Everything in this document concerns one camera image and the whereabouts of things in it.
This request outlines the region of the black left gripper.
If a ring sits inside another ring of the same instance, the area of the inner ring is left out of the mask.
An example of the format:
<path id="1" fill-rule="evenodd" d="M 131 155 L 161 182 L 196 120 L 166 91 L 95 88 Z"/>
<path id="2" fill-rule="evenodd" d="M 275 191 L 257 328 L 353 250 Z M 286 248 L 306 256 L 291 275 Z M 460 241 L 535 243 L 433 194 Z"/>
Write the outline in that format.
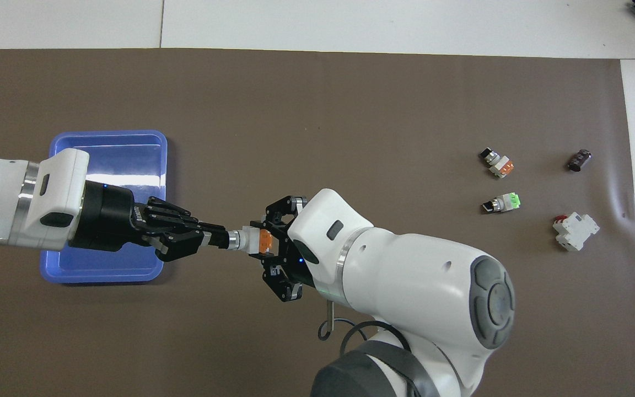
<path id="1" fill-rule="evenodd" d="M 153 196 L 146 203 L 134 203 L 133 192 L 125 187 L 87 180 L 68 246 L 116 252 L 128 242 L 146 244 L 155 248 L 159 260 L 169 263 L 203 246 L 227 249 L 229 239 L 224 226 L 201 222 L 177 205 Z"/>

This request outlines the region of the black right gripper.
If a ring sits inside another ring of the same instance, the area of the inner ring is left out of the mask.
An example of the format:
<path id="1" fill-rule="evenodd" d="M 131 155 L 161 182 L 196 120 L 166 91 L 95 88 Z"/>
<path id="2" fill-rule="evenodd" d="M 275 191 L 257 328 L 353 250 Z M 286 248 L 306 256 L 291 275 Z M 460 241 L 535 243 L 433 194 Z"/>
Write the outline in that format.
<path id="1" fill-rule="evenodd" d="M 283 221 L 284 216 L 295 218 L 308 204 L 305 196 L 286 196 L 266 207 L 263 221 L 250 221 L 249 226 L 274 229 L 279 242 L 279 256 L 262 254 L 262 279 L 283 302 L 302 298 L 303 285 L 315 287 L 313 277 L 298 248 L 288 236 L 293 221 Z"/>

